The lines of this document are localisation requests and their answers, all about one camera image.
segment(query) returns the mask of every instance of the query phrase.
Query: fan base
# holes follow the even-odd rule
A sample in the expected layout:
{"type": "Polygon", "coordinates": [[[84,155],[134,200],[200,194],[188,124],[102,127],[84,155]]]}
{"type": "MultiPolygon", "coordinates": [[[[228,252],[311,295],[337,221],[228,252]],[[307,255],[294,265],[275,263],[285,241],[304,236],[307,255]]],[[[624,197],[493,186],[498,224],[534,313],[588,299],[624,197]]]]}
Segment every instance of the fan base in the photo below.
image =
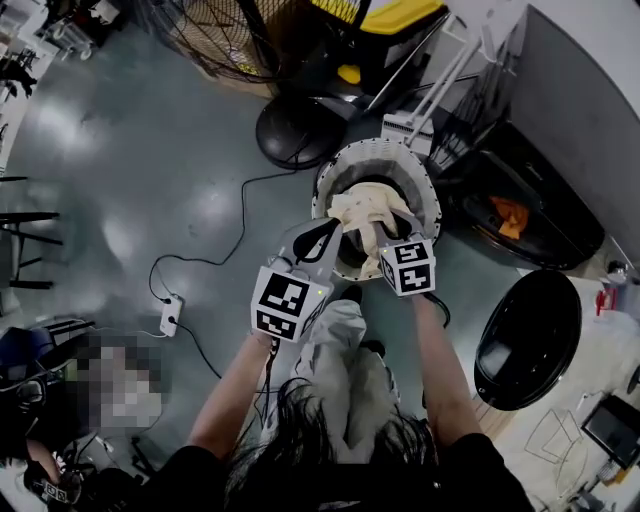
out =
{"type": "Polygon", "coordinates": [[[316,100],[281,94],[262,110],[256,140],[267,159],[284,169],[317,167],[338,149],[347,122],[316,100]]]}

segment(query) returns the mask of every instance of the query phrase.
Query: sneaker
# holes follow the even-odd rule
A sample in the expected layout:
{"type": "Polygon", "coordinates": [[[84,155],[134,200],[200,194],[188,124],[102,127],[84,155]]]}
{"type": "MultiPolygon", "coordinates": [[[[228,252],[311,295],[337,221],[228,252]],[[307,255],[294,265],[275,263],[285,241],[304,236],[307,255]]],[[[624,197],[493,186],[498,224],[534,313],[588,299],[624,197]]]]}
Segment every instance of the sneaker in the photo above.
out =
{"type": "Polygon", "coordinates": [[[362,303],[362,289],[356,285],[352,284],[340,295],[340,300],[352,300],[356,304],[362,303]]]}

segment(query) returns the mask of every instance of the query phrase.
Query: black lid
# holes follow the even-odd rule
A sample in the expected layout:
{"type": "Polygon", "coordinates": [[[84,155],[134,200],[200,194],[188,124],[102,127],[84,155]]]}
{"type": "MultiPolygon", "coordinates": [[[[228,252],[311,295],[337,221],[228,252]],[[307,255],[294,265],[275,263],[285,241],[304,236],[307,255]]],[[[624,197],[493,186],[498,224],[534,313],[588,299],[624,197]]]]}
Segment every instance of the black lid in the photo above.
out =
{"type": "Polygon", "coordinates": [[[523,277],[496,307],[476,352],[478,395],[503,411],[546,395],[567,370],[582,327],[580,298],[560,272],[523,277]]]}

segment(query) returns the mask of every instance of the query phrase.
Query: gray pants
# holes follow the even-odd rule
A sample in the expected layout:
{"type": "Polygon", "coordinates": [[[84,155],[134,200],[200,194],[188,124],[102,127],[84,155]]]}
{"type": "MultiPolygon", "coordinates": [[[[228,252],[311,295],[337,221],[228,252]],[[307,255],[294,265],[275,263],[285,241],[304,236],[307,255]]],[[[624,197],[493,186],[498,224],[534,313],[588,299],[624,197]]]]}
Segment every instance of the gray pants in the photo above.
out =
{"type": "MultiPolygon", "coordinates": [[[[322,411],[338,462],[366,463],[371,458],[376,433],[393,417],[400,402],[393,374],[382,358],[358,349],[367,326],[360,306],[337,300],[327,306],[314,324],[291,378],[310,382],[314,398],[308,407],[322,411]]],[[[262,431],[268,442],[277,428],[274,407],[262,431]]]]}

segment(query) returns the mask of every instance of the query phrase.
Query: gray floor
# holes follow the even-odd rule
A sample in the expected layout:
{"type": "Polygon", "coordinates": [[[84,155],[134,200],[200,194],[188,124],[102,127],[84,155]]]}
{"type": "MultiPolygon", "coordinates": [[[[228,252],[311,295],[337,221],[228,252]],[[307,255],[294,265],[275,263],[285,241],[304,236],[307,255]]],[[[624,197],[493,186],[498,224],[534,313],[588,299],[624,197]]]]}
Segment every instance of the gray floor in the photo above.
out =
{"type": "MultiPolygon", "coordinates": [[[[254,139],[264,104],[208,82],[132,27],[88,62],[55,62],[30,103],[7,169],[32,180],[9,184],[14,188],[7,185],[2,194],[7,208],[62,214],[41,228],[58,232],[64,249],[50,251],[50,263],[30,270],[51,277],[56,287],[21,291],[25,314],[78,315],[158,332],[162,304],[147,288],[154,259],[164,253],[223,258],[239,235],[240,184],[279,172],[254,139]]],[[[377,130],[375,124],[360,126],[350,137],[377,130]]],[[[258,267],[283,230],[310,216],[313,178],[314,171],[304,171],[249,186],[246,238],[224,268],[161,264],[168,287],[186,299],[181,321],[220,371],[249,329],[258,267]]],[[[436,249],[438,295],[452,310],[449,332],[472,375],[484,323],[517,274],[446,234],[436,249]]],[[[157,279],[154,286],[162,290],[157,279]]],[[[387,346],[404,406],[420,414],[410,304],[375,282],[365,287],[364,313],[369,337],[387,346]]],[[[144,437],[162,460],[184,442],[217,379],[185,333],[157,343],[171,388],[162,418],[144,437]]],[[[283,346],[274,366],[276,385],[297,351],[283,346]]]]}

